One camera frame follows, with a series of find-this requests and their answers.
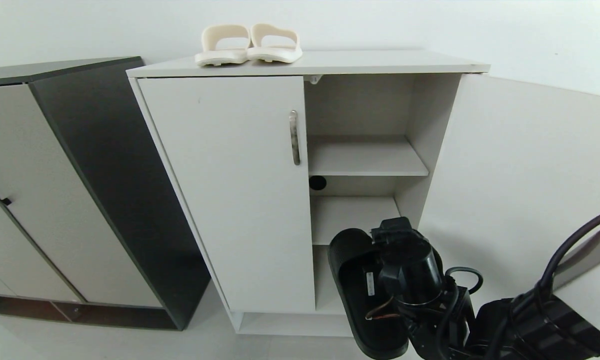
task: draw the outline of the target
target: cabinet top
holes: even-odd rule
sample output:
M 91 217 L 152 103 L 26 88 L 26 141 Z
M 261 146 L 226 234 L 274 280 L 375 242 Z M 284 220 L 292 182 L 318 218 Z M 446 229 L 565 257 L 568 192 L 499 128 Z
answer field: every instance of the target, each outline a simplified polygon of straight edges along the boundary
M 0 86 L 32 83 L 37 80 L 48 79 L 54 76 L 137 61 L 142 61 L 142 58 L 139 56 L 107 57 L 3 66 L 0 67 Z
M 238 65 L 199 67 L 193 57 L 127 70 L 130 78 L 197 76 L 277 76 L 333 74 L 485 73 L 488 64 L 427 50 L 305 51 L 295 63 L 248 61 Z

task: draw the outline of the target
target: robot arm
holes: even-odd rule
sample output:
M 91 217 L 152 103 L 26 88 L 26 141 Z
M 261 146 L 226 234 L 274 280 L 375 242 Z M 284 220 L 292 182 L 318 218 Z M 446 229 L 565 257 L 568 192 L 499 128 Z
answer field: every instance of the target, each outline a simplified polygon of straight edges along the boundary
M 470 294 L 482 285 L 481 274 L 464 267 L 443 272 L 437 251 L 408 219 L 386 219 L 371 231 L 371 239 L 377 248 L 375 266 L 380 268 L 375 284 L 387 299 L 369 309 L 365 319 L 382 324 L 399 317 L 412 346 L 425 360 L 585 360 L 600 356 L 600 296 L 586 296 L 596 280 L 600 281 L 600 230 L 566 255 L 599 226 L 600 215 L 570 236 L 533 289 L 512 299 L 486 303 L 474 316 Z M 451 275 L 455 271 L 473 272 L 478 284 L 472 289 L 458 286 Z M 351 324 L 360 321 L 351 319 L 355 315 L 350 312 L 347 316 Z M 358 337 L 356 340 L 363 349 Z M 376 353 L 372 357 L 396 355 Z

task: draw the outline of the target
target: cabinet shelf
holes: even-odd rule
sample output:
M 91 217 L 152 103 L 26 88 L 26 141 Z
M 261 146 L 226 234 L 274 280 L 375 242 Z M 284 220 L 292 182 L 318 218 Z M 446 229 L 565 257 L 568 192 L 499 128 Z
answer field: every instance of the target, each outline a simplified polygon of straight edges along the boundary
M 309 175 L 427 176 L 404 136 L 310 136 Z
M 400 216 L 389 196 L 312 196 L 311 231 L 314 245 L 327 245 L 345 228 L 370 231 L 384 219 Z

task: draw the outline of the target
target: black cable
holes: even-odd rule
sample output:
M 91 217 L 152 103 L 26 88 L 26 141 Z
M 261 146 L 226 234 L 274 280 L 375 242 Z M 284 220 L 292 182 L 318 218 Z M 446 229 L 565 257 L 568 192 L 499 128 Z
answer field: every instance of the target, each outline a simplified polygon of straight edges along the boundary
M 453 308 L 458 302 L 458 297 L 460 297 L 460 291 L 458 290 L 458 286 L 451 278 L 451 284 L 453 284 L 453 296 L 451 297 L 451 302 L 448 304 L 446 311 L 444 312 L 444 316 L 442 316 L 442 320 L 439 324 L 437 324 L 437 331 L 435 332 L 435 346 L 437 347 L 438 353 L 444 360 L 449 360 L 449 357 L 446 355 L 446 349 L 448 347 L 442 348 L 442 335 L 444 335 L 444 331 L 446 330 L 446 326 L 451 319 L 451 314 L 453 314 Z
M 467 268 L 466 266 L 465 267 L 464 266 L 462 266 L 462 267 L 454 266 L 452 268 L 446 269 L 446 272 L 444 272 L 444 276 L 450 276 L 452 273 L 458 272 L 458 271 L 459 272 L 461 272 L 461 271 L 462 272 L 470 272 L 471 274 L 478 276 L 478 283 L 476 283 L 476 285 L 469 290 L 469 294 L 473 294 L 473 293 L 477 292 L 482 287 L 482 284 L 484 283 L 484 278 L 482 277 L 482 274 L 474 268 Z
M 553 274 L 555 273 L 556 269 L 558 269 L 558 265 L 569 249 L 597 226 L 600 226 L 600 214 L 591 219 L 588 223 L 582 225 L 581 228 L 576 230 L 560 245 L 558 250 L 553 254 L 553 256 L 551 256 L 551 260 L 549 260 L 549 264 L 547 264 L 546 269 L 544 269 L 542 278 L 540 278 L 539 281 L 540 289 L 546 290 L 547 287 L 551 285 L 551 282 L 553 281 Z
M 600 214 L 588 221 L 588 223 L 582 225 L 578 230 L 576 230 L 572 235 L 567 237 L 566 240 L 560 245 L 558 250 L 556 250 L 546 268 L 544 269 L 544 273 L 542 273 L 542 277 L 538 280 L 536 286 L 539 287 L 540 291 L 550 290 L 550 286 L 553 283 L 553 275 L 555 271 L 558 269 L 562 258 L 566 255 L 566 253 L 573 248 L 573 246 L 578 243 L 579 240 L 582 239 L 586 234 L 590 233 L 591 230 L 600 226 Z M 529 290 L 524 295 L 521 296 L 521 300 L 517 303 L 513 303 L 511 306 L 511 316 L 514 319 L 517 315 L 519 315 L 527 306 L 529 306 L 535 296 L 533 296 L 534 291 Z M 503 319 L 498 328 L 495 330 L 493 338 L 489 343 L 489 347 L 485 353 L 485 360 L 496 360 L 499 358 L 499 348 L 502 344 L 502 340 L 504 337 L 504 333 L 506 330 L 506 326 L 508 325 L 508 318 Z

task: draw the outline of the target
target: dark gray cabinet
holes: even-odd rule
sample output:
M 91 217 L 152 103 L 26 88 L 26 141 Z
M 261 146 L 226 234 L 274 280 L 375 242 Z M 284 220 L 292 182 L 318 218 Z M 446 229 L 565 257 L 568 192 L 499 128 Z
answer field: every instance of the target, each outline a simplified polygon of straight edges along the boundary
M 0 313 L 179 330 L 192 316 L 210 276 L 126 78 L 142 64 L 0 68 Z

